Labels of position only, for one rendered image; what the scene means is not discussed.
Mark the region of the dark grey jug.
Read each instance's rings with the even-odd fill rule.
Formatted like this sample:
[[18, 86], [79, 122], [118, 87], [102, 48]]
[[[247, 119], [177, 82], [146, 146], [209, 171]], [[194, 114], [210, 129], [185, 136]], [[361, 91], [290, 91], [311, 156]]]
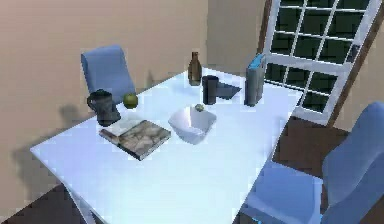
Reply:
[[103, 127], [121, 119], [112, 94], [103, 89], [92, 92], [87, 98], [87, 105], [95, 112], [98, 123]]

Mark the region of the blue chair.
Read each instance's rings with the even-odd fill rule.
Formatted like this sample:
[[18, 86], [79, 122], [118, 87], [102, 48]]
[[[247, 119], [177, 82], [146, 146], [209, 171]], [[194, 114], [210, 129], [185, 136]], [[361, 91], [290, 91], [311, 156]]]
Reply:
[[95, 48], [81, 54], [81, 64], [88, 91], [103, 89], [119, 104], [127, 93], [135, 93], [125, 54], [119, 45]]
[[269, 161], [241, 212], [261, 224], [360, 224], [384, 195], [384, 103], [360, 114], [322, 163], [322, 178]]

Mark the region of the white square bowl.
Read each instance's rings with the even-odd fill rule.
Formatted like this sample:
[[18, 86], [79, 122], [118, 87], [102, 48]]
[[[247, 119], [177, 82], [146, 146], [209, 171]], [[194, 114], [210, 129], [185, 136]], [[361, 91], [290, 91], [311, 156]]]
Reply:
[[206, 137], [216, 120], [215, 114], [189, 106], [175, 112], [168, 123], [183, 141], [196, 145]]

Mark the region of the green apple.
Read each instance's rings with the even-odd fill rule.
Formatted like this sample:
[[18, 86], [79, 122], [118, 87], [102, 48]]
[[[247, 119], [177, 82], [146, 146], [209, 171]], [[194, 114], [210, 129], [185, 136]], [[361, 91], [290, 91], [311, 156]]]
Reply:
[[125, 94], [123, 104], [127, 109], [134, 109], [138, 105], [138, 97], [134, 93]]

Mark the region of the grey upright book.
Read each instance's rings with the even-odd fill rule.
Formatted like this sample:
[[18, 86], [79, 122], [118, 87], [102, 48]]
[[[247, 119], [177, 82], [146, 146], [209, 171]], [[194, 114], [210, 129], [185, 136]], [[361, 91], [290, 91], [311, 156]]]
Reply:
[[264, 54], [257, 54], [246, 69], [244, 104], [255, 106], [262, 98], [266, 59]]

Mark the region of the brown bottle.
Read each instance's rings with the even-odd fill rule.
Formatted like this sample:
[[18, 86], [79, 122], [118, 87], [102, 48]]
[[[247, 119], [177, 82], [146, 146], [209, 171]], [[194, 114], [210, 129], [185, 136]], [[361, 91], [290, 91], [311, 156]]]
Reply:
[[202, 66], [198, 59], [198, 52], [193, 52], [188, 66], [188, 80], [192, 86], [198, 86], [202, 78]]

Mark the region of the brown marbled book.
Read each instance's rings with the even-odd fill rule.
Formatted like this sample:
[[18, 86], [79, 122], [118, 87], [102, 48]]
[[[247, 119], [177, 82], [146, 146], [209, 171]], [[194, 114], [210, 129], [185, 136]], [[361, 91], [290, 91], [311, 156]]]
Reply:
[[145, 159], [171, 137], [169, 130], [148, 120], [140, 121], [120, 135], [107, 129], [101, 129], [99, 134], [139, 161]]

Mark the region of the white framed window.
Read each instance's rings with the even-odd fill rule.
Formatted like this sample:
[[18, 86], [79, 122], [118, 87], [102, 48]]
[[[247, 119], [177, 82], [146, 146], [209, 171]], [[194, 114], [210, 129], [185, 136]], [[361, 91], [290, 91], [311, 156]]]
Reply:
[[383, 0], [272, 0], [266, 81], [302, 93], [293, 115], [325, 125]]

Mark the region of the white table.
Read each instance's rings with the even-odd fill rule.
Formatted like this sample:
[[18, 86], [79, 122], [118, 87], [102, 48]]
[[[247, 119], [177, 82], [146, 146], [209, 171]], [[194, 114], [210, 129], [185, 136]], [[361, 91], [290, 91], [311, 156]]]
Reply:
[[105, 224], [232, 224], [274, 151], [301, 94], [267, 84], [254, 107], [244, 94], [208, 106], [217, 120], [197, 145], [177, 135], [142, 161], [88, 119], [32, 148], [85, 219]]

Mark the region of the black cup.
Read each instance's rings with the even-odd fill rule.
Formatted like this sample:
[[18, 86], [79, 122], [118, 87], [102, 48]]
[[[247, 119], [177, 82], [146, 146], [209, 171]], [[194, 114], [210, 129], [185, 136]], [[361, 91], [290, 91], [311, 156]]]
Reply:
[[218, 82], [219, 78], [213, 75], [204, 76], [202, 78], [204, 104], [213, 105], [216, 103]]

